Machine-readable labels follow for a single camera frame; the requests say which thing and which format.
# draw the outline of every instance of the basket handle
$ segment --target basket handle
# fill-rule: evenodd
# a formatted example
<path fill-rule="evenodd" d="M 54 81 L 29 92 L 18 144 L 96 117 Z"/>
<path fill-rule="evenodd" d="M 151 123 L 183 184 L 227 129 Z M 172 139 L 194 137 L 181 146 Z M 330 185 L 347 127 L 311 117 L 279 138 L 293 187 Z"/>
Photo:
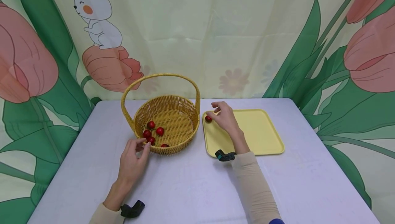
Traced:
<path fill-rule="evenodd" d="M 133 82 L 132 84 L 130 84 L 130 86 L 127 87 L 127 89 L 125 90 L 125 92 L 122 95 L 121 98 L 121 109 L 123 114 L 125 115 L 126 120 L 128 121 L 130 128 L 132 128 L 133 131 L 135 131 L 135 127 L 134 127 L 134 120 L 132 119 L 132 117 L 130 117 L 128 111 L 126 110 L 125 107 L 125 99 L 127 94 L 129 93 L 129 91 L 138 83 L 141 83 L 142 81 L 149 79 L 149 78 L 156 78 L 157 76 L 176 76 L 177 78 L 183 78 L 187 81 L 189 81 L 190 83 L 192 83 L 192 85 L 195 87 L 196 90 L 196 102 L 195 102 L 195 107 L 197 109 L 197 112 L 200 113 L 200 91 L 198 89 L 197 84 L 192 81 L 190 78 L 187 78 L 186 76 L 182 76 L 179 74 L 172 74 L 172 73 L 159 73 L 159 74 L 152 74 L 152 75 L 148 75 L 148 76 L 143 76 L 142 78 L 136 80 L 135 82 Z"/>

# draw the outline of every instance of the person's left hand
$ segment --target person's left hand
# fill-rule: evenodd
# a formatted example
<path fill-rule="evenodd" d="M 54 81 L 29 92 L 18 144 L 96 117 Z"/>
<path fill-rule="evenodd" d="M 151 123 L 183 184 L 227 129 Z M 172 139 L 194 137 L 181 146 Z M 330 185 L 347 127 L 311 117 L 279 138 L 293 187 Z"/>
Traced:
<path fill-rule="evenodd" d="M 145 140 L 130 139 L 126 144 L 119 163 L 118 178 L 103 203 L 106 208 L 118 211 L 133 185 L 143 174 L 151 147 L 151 143 L 143 146 Z M 136 152 L 140 151 L 143 151 L 143 154 L 138 158 Z"/>
<path fill-rule="evenodd" d="M 130 139 L 121 155 L 117 181 L 123 185 L 134 185 L 140 178 L 148 161 L 151 143 L 143 147 L 145 138 Z M 136 152 L 143 151 L 140 158 L 137 158 Z"/>

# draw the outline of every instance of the beige sleeve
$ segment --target beige sleeve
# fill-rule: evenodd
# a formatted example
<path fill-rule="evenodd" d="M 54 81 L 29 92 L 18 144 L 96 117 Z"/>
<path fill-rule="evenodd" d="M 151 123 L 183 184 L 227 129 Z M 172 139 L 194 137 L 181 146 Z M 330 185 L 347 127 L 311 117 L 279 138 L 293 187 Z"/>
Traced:
<path fill-rule="evenodd" d="M 269 224 L 281 219 L 276 202 L 253 152 L 237 154 L 232 167 L 239 182 L 242 201 L 253 224 Z"/>
<path fill-rule="evenodd" d="M 121 210 L 112 211 L 101 203 L 93 214 L 89 224 L 122 224 L 125 217 L 121 216 Z"/>

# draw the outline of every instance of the curtain backdrop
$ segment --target curtain backdrop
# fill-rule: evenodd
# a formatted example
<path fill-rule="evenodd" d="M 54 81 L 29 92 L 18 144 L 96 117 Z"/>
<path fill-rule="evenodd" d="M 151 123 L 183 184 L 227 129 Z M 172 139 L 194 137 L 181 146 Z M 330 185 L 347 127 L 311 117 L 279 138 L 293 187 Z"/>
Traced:
<path fill-rule="evenodd" d="M 0 0 L 0 220 L 25 224 L 101 100 L 153 73 L 288 97 L 395 222 L 395 0 Z M 164 77 L 128 99 L 194 98 Z"/>

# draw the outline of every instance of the cartoon rabbit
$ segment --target cartoon rabbit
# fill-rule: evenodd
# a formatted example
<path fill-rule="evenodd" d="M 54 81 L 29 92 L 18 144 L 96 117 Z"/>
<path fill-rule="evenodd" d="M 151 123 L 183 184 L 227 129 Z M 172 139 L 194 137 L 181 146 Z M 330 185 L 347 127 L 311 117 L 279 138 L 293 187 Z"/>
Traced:
<path fill-rule="evenodd" d="M 74 0 L 74 8 L 88 24 L 88 27 L 84 27 L 84 31 L 89 32 L 95 46 L 108 49 L 121 45 L 121 32 L 107 21 L 112 15 L 109 0 Z"/>

